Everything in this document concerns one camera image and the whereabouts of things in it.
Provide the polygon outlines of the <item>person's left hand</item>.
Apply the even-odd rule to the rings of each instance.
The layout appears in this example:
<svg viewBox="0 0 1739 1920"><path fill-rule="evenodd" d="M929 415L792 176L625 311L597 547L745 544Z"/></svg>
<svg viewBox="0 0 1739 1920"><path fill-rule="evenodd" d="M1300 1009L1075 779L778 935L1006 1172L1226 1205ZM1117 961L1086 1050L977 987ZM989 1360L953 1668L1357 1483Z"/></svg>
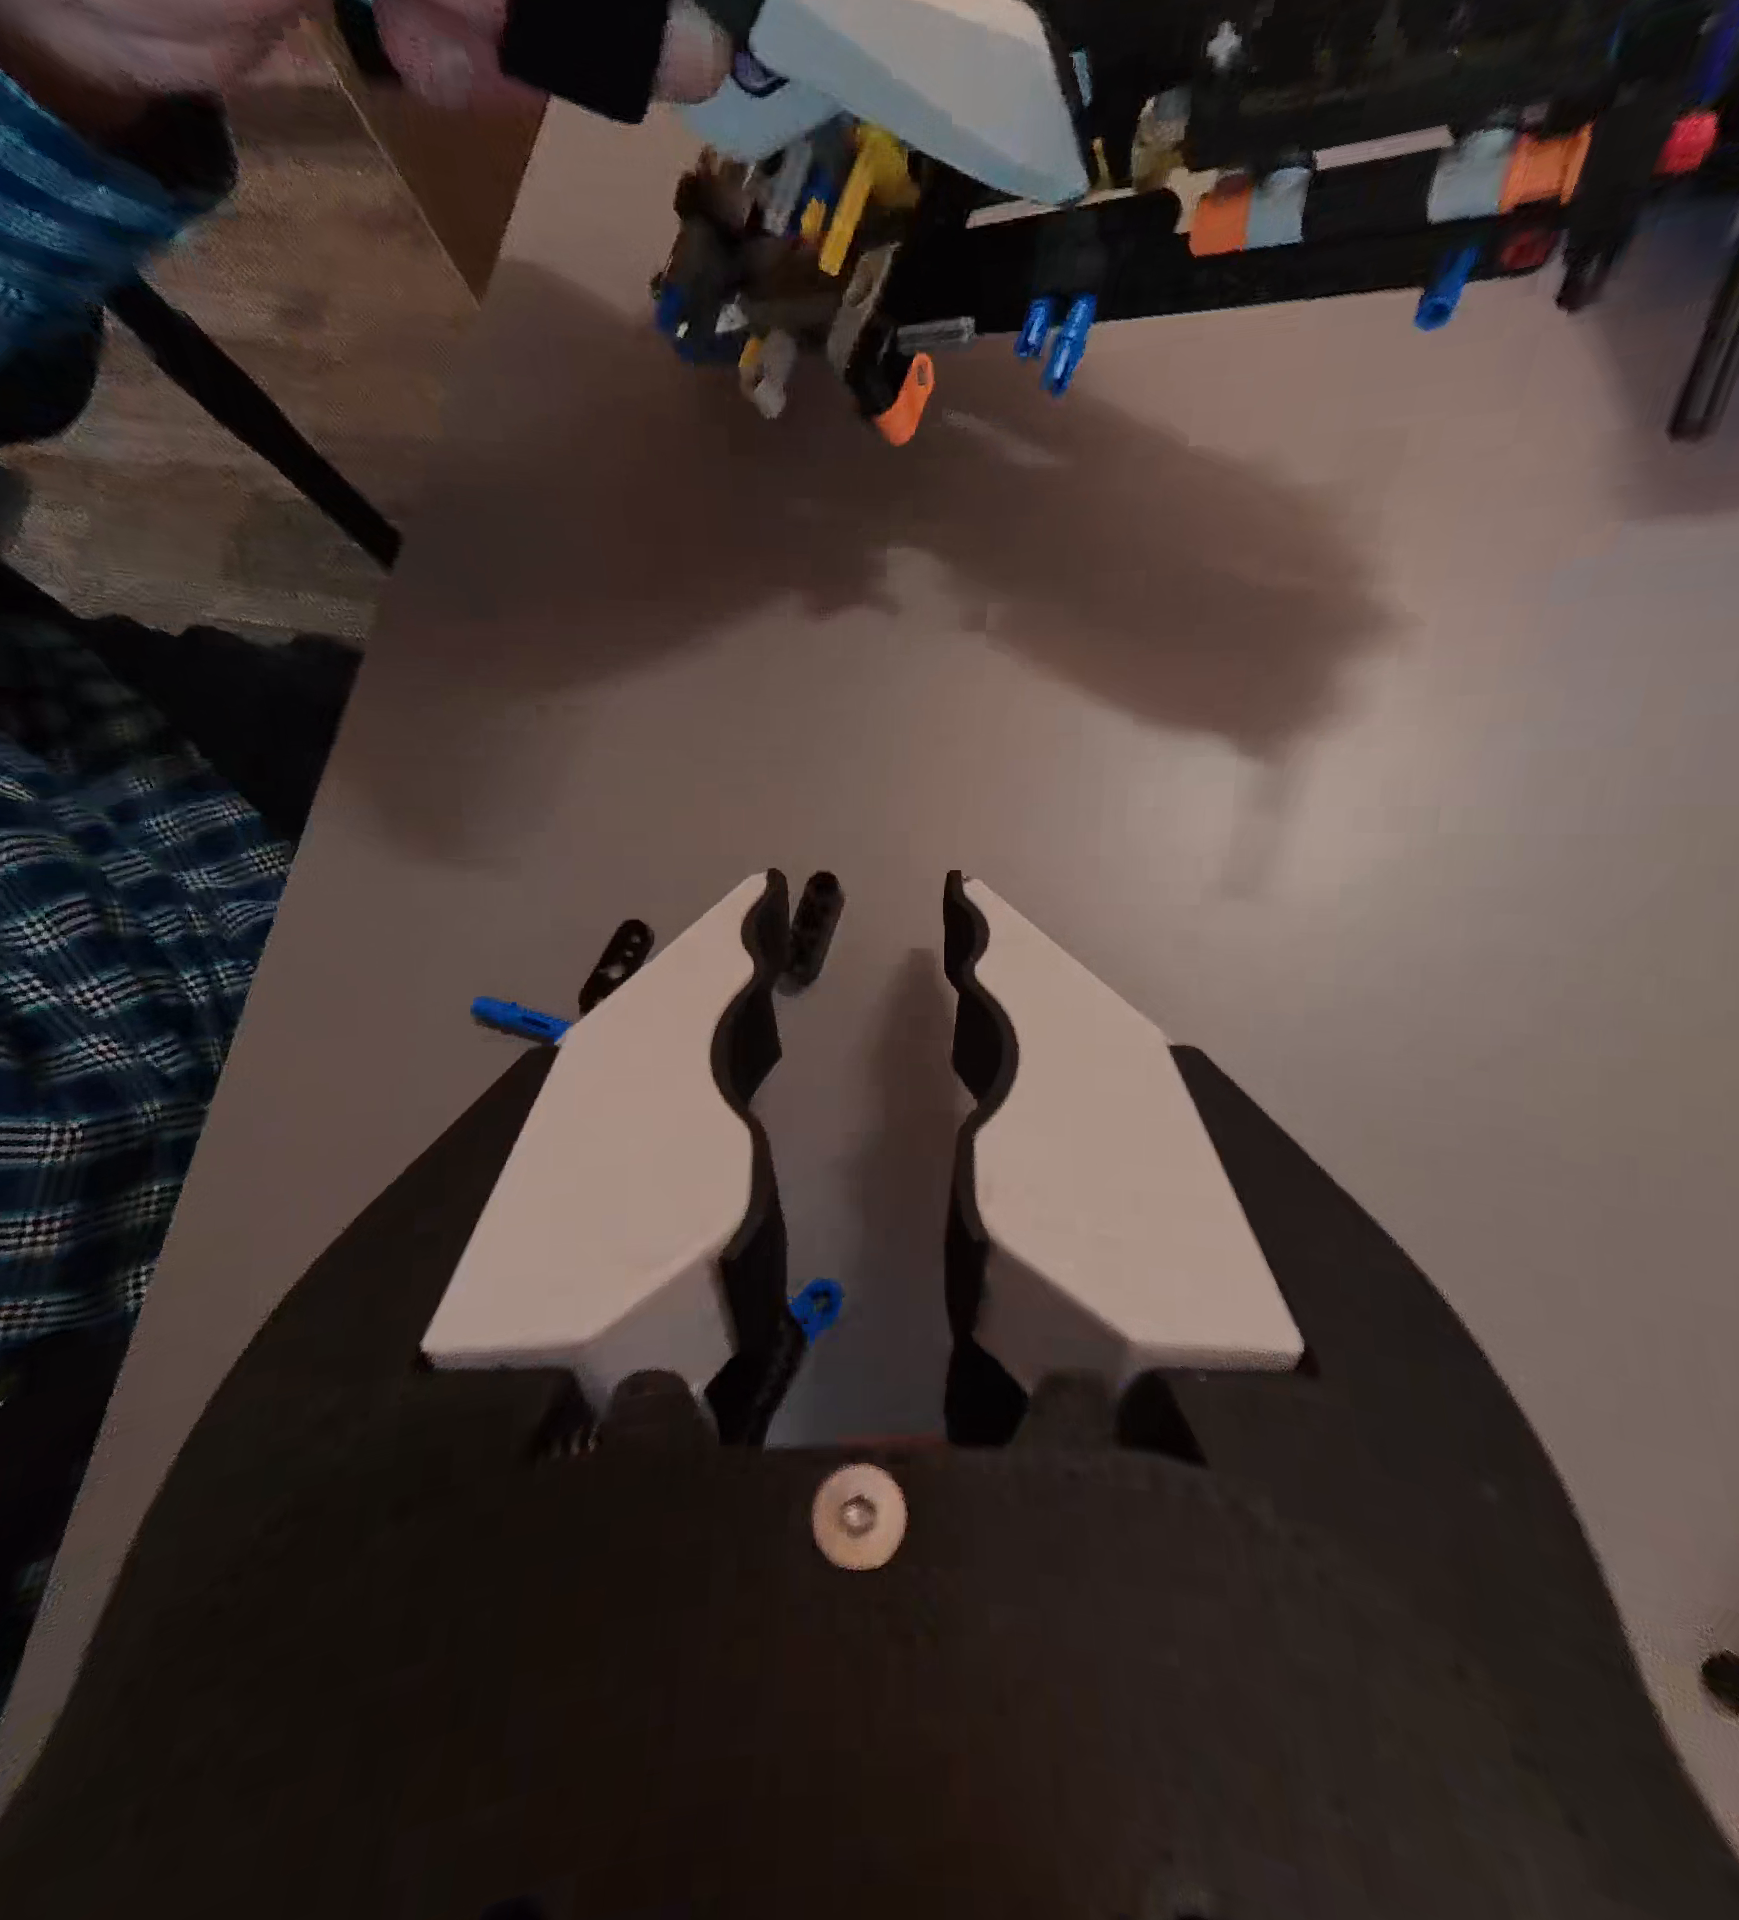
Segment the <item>person's left hand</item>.
<svg viewBox="0 0 1739 1920"><path fill-rule="evenodd" d="M458 110L495 85L495 2L372 2L393 74ZM77 110L224 97L333 2L0 2L0 65Z"/></svg>

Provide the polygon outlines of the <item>black lego technic model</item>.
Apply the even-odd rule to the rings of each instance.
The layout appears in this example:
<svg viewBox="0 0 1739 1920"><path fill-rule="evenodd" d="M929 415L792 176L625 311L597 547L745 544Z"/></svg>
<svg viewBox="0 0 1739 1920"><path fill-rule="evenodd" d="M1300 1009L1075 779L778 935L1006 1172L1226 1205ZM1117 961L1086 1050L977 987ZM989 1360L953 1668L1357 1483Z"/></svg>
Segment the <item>black lego technic model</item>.
<svg viewBox="0 0 1739 1920"><path fill-rule="evenodd" d="M1001 196L836 110L776 156L701 140L654 322L762 415L801 357L904 445L933 357L1006 335L1050 398L1102 322L1468 285L1559 261L1603 298L1662 196L1739 191L1739 2L1035 2L1081 85L1092 189ZM1672 414L1739 383L1729 258Z"/></svg>

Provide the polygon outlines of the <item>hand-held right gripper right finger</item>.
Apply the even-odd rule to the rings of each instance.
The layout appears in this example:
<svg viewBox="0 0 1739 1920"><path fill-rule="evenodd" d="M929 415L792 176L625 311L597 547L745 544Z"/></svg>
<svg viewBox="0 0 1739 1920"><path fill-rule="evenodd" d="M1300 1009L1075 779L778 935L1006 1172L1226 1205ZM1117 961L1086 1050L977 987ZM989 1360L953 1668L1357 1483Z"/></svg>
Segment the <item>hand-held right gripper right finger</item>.
<svg viewBox="0 0 1739 1920"><path fill-rule="evenodd" d="M947 876L947 1433L1001 1447L1037 1387L1290 1375L1308 1345L1182 1064L996 888Z"/></svg>

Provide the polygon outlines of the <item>person's plaid shirt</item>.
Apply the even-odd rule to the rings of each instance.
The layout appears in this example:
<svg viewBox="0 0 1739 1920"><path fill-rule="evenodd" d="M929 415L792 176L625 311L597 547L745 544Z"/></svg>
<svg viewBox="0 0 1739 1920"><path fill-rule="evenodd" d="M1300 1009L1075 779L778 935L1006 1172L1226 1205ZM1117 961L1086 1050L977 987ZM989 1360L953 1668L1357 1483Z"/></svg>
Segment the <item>person's plaid shirt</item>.
<svg viewBox="0 0 1739 1920"><path fill-rule="evenodd" d="M0 671L0 1711L289 861L98 660Z"/></svg>

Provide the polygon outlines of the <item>short black lego beam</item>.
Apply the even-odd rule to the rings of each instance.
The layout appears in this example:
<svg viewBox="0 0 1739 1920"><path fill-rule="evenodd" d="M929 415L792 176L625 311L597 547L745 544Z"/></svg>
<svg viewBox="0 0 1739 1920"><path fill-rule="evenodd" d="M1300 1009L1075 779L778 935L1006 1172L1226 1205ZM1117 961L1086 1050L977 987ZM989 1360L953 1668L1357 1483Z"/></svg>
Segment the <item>short black lego beam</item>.
<svg viewBox="0 0 1739 1920"><path fill-rule="evenodd" d="M807 879L787 921L783 965L778 974L782 995L801 995L819 984L843 918L843 907L846 892L832 870L819 870Z"/></svg>
<svg viewBox="0 0 1739 1920"><path fill-rule="evenodd" d="M621 921L603 939L590 976L578 995L578 1018L590 1018L597 1002L611 998L652 960L658 937L642 918Z"/></svg>

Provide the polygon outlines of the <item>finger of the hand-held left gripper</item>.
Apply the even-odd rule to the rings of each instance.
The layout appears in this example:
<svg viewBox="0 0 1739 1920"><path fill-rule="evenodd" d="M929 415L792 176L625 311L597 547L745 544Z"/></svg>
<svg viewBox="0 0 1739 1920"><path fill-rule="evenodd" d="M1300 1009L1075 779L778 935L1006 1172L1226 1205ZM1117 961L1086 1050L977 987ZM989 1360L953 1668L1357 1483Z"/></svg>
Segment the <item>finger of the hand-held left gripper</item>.
<svg viewBox="0 0 1739 1920"><path fill-rule="evenodd" d="M1078 70L1031 2L762 2L746 53L1001 196L1092 189Z"/></svg>

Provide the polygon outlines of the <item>person's dark trousers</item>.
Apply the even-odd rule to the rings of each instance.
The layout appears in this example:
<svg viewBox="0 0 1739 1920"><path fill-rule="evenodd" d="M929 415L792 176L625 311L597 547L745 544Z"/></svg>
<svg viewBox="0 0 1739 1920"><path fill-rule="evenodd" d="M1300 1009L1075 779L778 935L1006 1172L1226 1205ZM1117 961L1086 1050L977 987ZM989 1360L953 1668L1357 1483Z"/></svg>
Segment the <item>person's dark trousers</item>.
<svg viewBox="0 0 1739 1920"><path fill-rule="evenodd" d="M179 742L281 844L307 829L360 663L320 632L258 642L77 617L0 563L0 735L86 775Z"/></svg>

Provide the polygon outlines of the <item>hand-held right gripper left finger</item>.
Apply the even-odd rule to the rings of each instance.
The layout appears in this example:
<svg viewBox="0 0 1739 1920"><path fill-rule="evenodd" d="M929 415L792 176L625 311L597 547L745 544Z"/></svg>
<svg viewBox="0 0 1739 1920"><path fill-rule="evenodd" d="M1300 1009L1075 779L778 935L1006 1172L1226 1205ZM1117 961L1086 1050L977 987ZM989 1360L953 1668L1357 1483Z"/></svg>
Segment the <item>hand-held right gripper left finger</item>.
<svg viewBox="0 0 1739 1920"><path fill-rule="evenodd" d="M436 1371L674 1375L727 1447L792 1380L787 1233L752 1112L782 1058L787 879L737 880L558 1041L433 1310Z"/></svg>

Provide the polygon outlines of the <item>black metal table leg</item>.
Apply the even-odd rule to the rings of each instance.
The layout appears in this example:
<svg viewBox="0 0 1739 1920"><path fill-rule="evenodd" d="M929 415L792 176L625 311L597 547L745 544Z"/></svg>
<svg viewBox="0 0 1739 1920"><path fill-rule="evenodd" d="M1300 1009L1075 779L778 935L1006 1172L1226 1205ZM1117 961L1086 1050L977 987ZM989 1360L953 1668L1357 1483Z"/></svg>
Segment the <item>black metal table leg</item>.
<svg viewBox="0 0 1739 1920"><path fill-rule="evenodd" d="M378 569L393 571L403 536L391 517L307 440L268 388L260 388L211 332L165 301L147 280L131 280L111 292L110 312L135 337L174 388L207 414L237 445L277 468L294 492L316 507Z"/></svg>

